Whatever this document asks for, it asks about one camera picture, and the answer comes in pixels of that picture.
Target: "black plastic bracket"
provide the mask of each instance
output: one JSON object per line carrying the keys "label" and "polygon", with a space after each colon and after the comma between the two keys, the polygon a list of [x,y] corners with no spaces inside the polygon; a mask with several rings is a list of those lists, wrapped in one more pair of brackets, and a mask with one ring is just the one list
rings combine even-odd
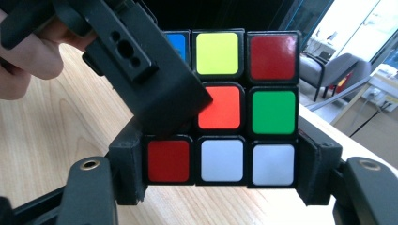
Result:
{"label": "black plastic bracket", "polygon": [[115,174],[117,204],[135,205],[144,200],[141,126],[132,118],[109,145],[108,159]]}
{"label": "black plastic bracket", "polygon": [[338,168],[343,147],[313,124],[298,118],[298,181],[295,189],[306,205],[327,205],[331,172]]}
{"label": "black plastic bracket", "polygon": [[56,224],[117,224],[111,165],[88,157],[70,168]]}
{"label": "black plastic bracket", "polygon": [[395,224],[398,179],[386,165],[365,157],[351,157],[331,179],[336,197],[336,224]]}
{"label": "black plastic bracket", "polygon": [[98,35],[86,48],[85,62],[106,76],[145,132],[169,135],[210,103],[198,78],[139,4],[125,1],[114,12],[103,1],[62,1],[68,4],[54,4],[55,11],[81,15],[67,25],[84,19]]}

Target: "yellow sticker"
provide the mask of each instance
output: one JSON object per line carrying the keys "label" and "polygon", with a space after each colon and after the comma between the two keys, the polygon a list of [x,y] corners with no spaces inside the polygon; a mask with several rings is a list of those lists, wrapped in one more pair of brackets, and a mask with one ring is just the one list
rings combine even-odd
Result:
{"label": "yellow sticker", "polygon": [[235,33],[205,33],[196,38],[196,69],[200,75],[233,75],[238,71]]}

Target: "wooden table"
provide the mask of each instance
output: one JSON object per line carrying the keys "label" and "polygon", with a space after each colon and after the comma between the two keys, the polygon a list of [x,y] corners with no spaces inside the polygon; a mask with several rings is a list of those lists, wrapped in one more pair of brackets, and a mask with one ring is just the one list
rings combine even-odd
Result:
{"label": "wooden table", "polygon": [[[57,79],[33,79],[27,95],[0,100],[0,195],[17,207],[65,185],[69,167],[103,156],[132,117],[112,86],[61,48]],[[319,117],[300,114],[344,146],[344,158],[378,158]],[[138,206],[118,206],[120,224],[334,224],[329,206],[306,207],[294,189],[150,186]]]}

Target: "screw hole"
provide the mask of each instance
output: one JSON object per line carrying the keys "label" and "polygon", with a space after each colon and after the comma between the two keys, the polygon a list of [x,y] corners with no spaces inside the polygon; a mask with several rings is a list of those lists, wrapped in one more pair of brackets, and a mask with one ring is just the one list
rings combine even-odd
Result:
{"label": "screw hole", "polygon": [[117,31],[112,32],[111,39],[114,42],[118,42],[120,40],[120,34]]}
{"label": "screw hole", "polygon": [[139,67],[140,64],[141,64],[140,59],[137,58],[137,57],[132,57],[130,61],[131,61],[131,65],[132,65],[134,68]]}
{"label": "screw hole", "polygon": [[100,162],[98,160],[88,160],[80,166],[80,169],[83,171],[89,171],[93,170],[94,168],[97,168],[100,165]]}
{"label": "screw hole", "polygon": [[365,168],[368,169],[370,171],[380,171],[381,167],[379,165],[377,165],[376,163],[372,162],[372,161],[368,161],[368,160],[360,160],[360,165]]}
{"label": "screw hole", "polygon": [[126,40],[117,43],[117,51],[123,58],[131,58],[134,55],[134,49]]}

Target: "human hand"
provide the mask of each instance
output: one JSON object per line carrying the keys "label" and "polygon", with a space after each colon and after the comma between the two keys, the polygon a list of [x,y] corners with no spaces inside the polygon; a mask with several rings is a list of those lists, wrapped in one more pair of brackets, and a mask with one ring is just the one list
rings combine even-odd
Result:
{"label": "human hand", "polygon": [[[0,22],[7,14],[0,9]],[[0,45],[0,99],[22,98],[29,86],[31,75],[49,80],[57,77],[63,69],[59,44],[67,43],[84,51],[95,34],[77,37],[59,20],[52,20],[37,35],[32,34],[12,50]]]}

